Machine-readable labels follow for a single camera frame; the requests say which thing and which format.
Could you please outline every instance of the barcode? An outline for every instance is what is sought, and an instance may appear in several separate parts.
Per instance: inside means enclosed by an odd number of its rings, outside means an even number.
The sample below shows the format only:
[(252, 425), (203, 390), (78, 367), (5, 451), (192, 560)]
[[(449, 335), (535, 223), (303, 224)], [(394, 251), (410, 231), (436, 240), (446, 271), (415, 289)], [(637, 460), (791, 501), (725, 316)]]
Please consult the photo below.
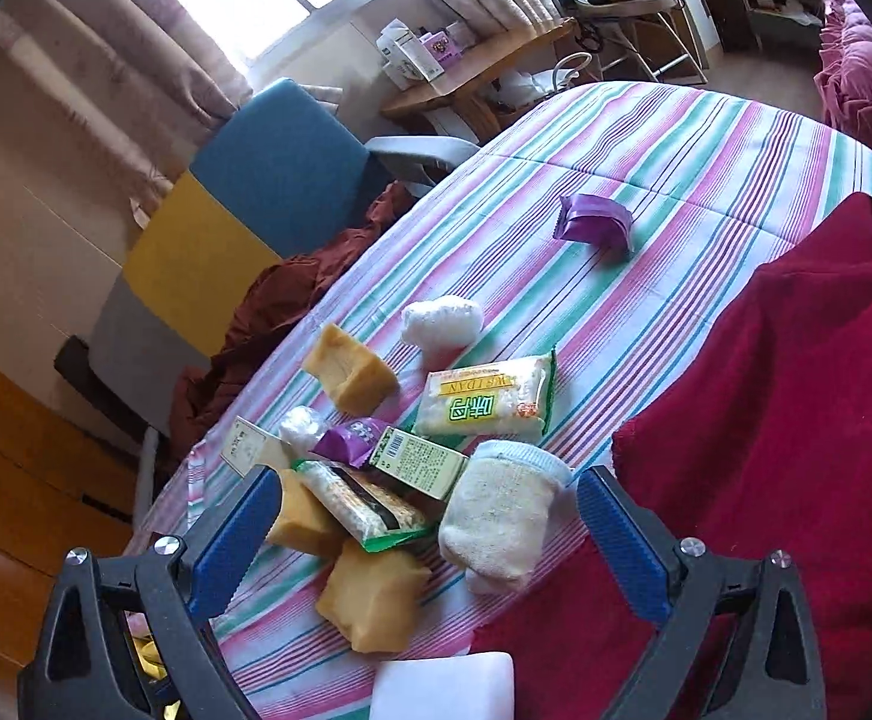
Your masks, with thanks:
[(394, 433), (393, 437), (389, 440), (389, 446), (386, 447), (386, 454), (391, 458), (394, 458), (399, 454), (399, 450), (402, 448), (402, 439), (404, 436), (401, 433)]

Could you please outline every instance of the yellow sponge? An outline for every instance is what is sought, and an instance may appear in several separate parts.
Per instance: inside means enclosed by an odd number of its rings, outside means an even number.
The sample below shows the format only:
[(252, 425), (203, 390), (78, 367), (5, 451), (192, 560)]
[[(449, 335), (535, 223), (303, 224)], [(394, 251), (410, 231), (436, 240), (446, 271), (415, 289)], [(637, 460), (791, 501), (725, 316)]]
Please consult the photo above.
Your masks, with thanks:
[(296, 471), (280, 469), (276, 473), (282, 485), (282, 505), (266, 540), (306, 555), (339, 555), (348, 538), (343, 526), (310, 493)]
[(323, 328), (303, 370), (319, 379), (338, 410), (353, 416), (369, 416), (399, 389), (389, 365), (334, 324)]
[(397, 653), (409, 646), (419, 618), (417, 599), (429, 569), (401, 549), (368, 553), (358, 541), (343, 545), (316, 611), (358, 653)]

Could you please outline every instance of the mattress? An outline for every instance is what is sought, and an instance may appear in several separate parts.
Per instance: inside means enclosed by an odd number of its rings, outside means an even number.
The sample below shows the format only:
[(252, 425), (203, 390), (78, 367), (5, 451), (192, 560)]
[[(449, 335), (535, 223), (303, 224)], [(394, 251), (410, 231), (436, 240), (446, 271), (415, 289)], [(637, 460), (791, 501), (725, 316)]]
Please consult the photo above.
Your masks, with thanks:
[[(557, 95), (421, 200), (334, 285), (194, 447), (131, 549), (153, 530), (185, 533), (233, 488), (236, 474), (219, 451), (236, 415), (273, 429), (286, 410), (310, 405), (342, 421), (300, 371), (325, 322), (389, 362), (401, 392), (375, 415), (411, 425), (426, 368), (418, 349), (399, 341), (399, 311), (448, 293), (479, 301), (486, 327), (471, 348), (427, 360), (429, 370), (555, 348), (542, 445), (577, 476), (606, 464), (612, 430), (679, 376), (754, 269), (857, 190), (872, 195), (872, 151), (793, 113), (652, 83)], [(552, 239), (559, 197), (578, 191), (633, 213), (631, 256)], [(583, 537), (572, 495), (564, 496), (533, 583)], [(434, 543), (414, 549), (432, 577), (400, 657), (463, 652), (473, 629), (512, 597), (471, 595)], [(313, 610), (327, 572), (316, 557), (264, 546), (214, 621), (228, 667), (262, 717), (366, 716), (379, 659), (354, 654)]]
[(855, 0), (826, 0), (820, 37), (825, 122), (872, 149), (872, 24)]

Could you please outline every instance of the purple wrapper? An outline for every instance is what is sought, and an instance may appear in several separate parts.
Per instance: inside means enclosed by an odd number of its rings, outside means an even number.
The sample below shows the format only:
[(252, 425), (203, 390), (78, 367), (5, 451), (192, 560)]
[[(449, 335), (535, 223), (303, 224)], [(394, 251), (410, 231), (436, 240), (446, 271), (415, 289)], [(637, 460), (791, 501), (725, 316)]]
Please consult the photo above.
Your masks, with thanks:
[(335, 425), (316, 442), (313, 454), (360, 469), (366, 464), (372, 450), (380, 442), (382, 432), (388, 427), (389, 422), (372, 416)]
[(630, 230), (633, 215), (615, 200), (598, 194), (569, 194), (560, 197), (563, 204), (553, 238), (577, 241), (602, 248), (632, 251)]

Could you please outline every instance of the pink bedspread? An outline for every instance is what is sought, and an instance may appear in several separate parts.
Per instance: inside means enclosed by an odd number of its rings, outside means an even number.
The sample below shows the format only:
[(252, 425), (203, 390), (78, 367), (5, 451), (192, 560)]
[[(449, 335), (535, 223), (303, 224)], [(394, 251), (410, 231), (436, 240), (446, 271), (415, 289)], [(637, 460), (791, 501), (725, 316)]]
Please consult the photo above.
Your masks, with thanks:
[(872, 149), (872, 24), (855, 0), (826, 0), (822, 42), (826, 124)]

